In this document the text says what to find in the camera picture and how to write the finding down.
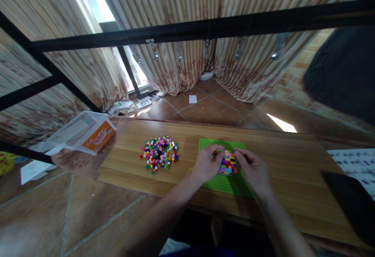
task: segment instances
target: green lego baseplate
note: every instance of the green lego baseplate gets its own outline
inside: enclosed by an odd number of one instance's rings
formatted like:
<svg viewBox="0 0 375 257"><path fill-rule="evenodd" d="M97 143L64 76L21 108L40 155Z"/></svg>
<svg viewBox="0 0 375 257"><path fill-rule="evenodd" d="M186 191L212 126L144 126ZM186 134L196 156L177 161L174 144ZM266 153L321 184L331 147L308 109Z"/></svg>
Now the green lego baseplate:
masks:
<svg viewBox="0 0 375 257"><path fill-rule="evenodd" d="M199 152L204 147L207 147L212 144L222 145L227 150L234 150L235 148L245 148L244 143L200 138ZM233 195L255 198L254 194L252 193L245 179L243 178L241 170L239 170L238 174L234 174L231 176L217 174L211 181L205 183L203 187L207 189L213 189L215 191L221 191L223 193L230 193Z"/></svg>

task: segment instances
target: sunlight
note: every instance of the sunlight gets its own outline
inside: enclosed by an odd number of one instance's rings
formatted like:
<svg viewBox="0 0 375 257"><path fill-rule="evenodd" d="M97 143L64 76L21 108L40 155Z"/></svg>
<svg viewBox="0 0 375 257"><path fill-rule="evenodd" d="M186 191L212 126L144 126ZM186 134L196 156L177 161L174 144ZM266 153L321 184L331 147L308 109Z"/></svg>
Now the sunlight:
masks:
<svg viewBox="0 0 375 257"><path fill-rule="evenodd" d="M297 133L297 130L294 128L293 125L285 122L285 121L282 121L270 114L267 114L282 130L284 130L285 132L293 132L293 133Z"/></svg>
<svg viewBox="0 0 375 257"><path fill-rule="evenodd" d="M151 107L148 107L147 109L144 109L143 111L140 111L137 116L140 116L141 114L143 114L144 112L148 112L150 110Z"/></svg>

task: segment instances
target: wooden table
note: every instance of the wooden table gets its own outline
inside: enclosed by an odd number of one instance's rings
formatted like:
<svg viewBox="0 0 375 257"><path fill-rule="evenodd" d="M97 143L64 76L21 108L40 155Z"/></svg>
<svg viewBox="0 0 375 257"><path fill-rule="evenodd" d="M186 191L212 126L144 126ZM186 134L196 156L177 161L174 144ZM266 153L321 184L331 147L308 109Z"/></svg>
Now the wooden table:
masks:
<svg viewBox="0 0 375 257"><path fill-rule="evenodd" d="M140 159L144 141L169 135L179 145L179 160L170 170L151 175ZM199 138L243 142L266 159L272 186L301 232L369 248L353 231L320 170L343 173L313 135L133 120L111 150L98 180L164 196L191 172ZM201 188L190 203L204 209L263 221L254 199Z"/></svg>

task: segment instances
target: forearm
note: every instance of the forearm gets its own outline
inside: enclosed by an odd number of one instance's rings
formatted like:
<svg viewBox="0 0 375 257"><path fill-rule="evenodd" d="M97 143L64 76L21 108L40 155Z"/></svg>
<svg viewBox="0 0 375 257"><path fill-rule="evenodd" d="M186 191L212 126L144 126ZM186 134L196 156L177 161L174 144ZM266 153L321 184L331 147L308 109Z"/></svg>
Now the forearm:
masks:
<svg viewBox="0 0 375 257"><path fill-rule="evenodd" d="M292 218L274 194L260 199L259 206L263 212L271 240L276 247L275 251L281 253L281 256L315 256Z"/></svg>
<svg viewBox="0 0 375 257"><path fill-rule="evenodd" d="M186 176L121 238L115 256L157 256L189 200L200 187L193 176Z"/></svg>

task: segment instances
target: striped curtain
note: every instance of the striped curtain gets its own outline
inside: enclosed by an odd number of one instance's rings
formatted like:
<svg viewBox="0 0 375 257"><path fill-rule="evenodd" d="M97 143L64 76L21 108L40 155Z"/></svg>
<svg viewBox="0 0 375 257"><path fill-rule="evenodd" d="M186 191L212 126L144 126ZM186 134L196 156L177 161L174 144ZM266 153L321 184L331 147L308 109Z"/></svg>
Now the striped curtain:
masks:
<svg viewBox="0 0 375 257"><path fill-rule="evenodd" d="M342 0L106 0L120 28L133 29L196 21L256 12L325 4ZM204 59L204 42L182 43L178 62L177 43L156 45L154 59L150 45L131 46L140 66L158 90L176 95L195 86L204 70L213 70L216 81L233 97L257 102L288 65L299 55L316 32L293 33L281 59L272 61L276 35L244 37L243 55L235 60L238 38L212 41L209 59Z"/></svg>
<svg viewBox="0 0 375 257"><path fill-rule="evenodd" d="M102 31L85 0L0 0L0 10L32 41ZM128 98L124 72L111 49L46 55L101 110ZM50 75L0 29L0 95ZM82 110L89 109L60 84L0 112L0 137L31 145Z"/></svg>

